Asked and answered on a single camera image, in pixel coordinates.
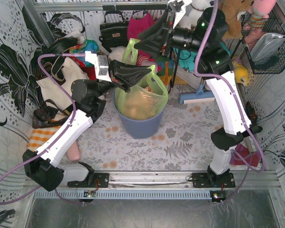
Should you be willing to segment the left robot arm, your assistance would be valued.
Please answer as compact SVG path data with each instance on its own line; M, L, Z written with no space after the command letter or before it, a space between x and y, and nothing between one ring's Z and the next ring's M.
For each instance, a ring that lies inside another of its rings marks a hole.
M95 80L78 79L71 85L71 100L75 107L58 131L35 151L23 154L26 175L47 191L67 182L79 187L90 187L94 169L84 162L70 167L59 167L62 157L71 145L103 114L106 101L100 96L120 88L125 92L138 84L153 69L149 66L109 61L106 56L86 59L94 65Z

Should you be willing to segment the green trash bag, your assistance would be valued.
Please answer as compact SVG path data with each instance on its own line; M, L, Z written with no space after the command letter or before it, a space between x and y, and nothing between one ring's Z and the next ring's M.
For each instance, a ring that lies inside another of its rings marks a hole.
M147 120L159 114L168 101L168 91L162 80L157 76L158 67L153 61L139 63L139 50L134 48L138 39L131 38L126 47L116 47L109 54L110 60L137 67L147 67L151 72L142 78L129 92L117 88L115 90L115 106L125 117L134 120Z

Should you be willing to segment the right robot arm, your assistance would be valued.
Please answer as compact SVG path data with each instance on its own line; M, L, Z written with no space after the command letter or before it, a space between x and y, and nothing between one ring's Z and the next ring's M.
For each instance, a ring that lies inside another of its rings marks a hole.
M165 47L196 52L194 73L205 80L218 104L223 126L211 134L215 145L212 162L206 172L190 177L195 188L233 188L230 161L239 155L236 147L247 137L261 131L245 113L237 91L230 56L220 46L228 29L225 14L217 6L205 9L194 30L176 26L166 11L151 27L139 34L136 49L157 57Z

